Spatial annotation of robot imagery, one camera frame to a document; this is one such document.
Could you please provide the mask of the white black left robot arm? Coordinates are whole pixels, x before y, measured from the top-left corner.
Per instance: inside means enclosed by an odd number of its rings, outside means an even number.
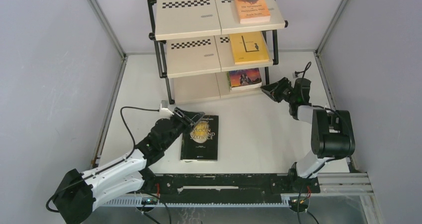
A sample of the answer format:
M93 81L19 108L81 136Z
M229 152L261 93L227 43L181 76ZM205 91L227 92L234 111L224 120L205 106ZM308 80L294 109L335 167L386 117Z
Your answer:
M46 209L59 213L67 224L80 224L114 198L138 190L151 192L156 180L149 167L165 155L181 134L192 131L205 115L178 107L169 114L157 120L149 133L140 142L133 142L132 149L121 157L84 172L68 171L46 202Z

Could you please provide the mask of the dark black-green book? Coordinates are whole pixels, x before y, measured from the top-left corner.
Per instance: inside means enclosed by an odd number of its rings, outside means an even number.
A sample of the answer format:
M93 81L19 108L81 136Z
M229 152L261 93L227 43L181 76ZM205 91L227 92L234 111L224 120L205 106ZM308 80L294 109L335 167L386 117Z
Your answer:
M196 127L182 136L180 160L218 160L219 116L205 115Z

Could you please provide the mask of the orange paperback book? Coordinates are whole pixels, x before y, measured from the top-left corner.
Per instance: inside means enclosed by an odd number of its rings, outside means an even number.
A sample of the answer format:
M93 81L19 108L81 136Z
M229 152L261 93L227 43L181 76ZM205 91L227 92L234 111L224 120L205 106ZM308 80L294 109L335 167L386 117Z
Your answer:
M271 18L265 0L234 0L240 24L269 22Z

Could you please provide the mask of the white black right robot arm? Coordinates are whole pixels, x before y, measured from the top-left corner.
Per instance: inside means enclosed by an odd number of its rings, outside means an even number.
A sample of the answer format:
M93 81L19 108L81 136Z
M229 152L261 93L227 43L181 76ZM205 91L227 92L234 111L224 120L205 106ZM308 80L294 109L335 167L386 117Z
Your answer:
M271 100L285 101L290 116L311 125L311 150L300 161L295 162L288 187L301 192L308 184L307 179L317 177L324 166L341 160L355 151L355 140L349 111L333 110L310 103L311 81L298 78L292 84L288 78L261 87Z

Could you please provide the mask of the yellow book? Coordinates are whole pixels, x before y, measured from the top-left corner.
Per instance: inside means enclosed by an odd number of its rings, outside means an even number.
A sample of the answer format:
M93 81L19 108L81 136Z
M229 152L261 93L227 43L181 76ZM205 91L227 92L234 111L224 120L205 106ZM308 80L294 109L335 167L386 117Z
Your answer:
M229 35L231 51L236 65L270 61L268 48L261 31Z

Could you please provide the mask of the Jane Eyre blue book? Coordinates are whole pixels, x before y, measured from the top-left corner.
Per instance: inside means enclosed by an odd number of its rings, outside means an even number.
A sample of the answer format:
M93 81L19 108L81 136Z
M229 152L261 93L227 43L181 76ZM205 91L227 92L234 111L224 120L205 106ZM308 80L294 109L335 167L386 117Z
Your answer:
M258 68L229 71L227 77L231 91L251 90L262 86Z

